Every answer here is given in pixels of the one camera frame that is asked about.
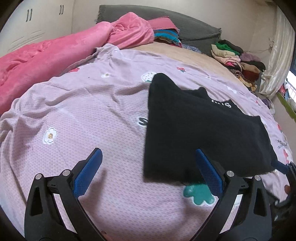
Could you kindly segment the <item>right hand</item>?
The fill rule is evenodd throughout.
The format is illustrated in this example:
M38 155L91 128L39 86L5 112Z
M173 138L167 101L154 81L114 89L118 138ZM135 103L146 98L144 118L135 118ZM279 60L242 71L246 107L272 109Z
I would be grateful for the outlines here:
M290 186L285 185L285 193L290 194Z

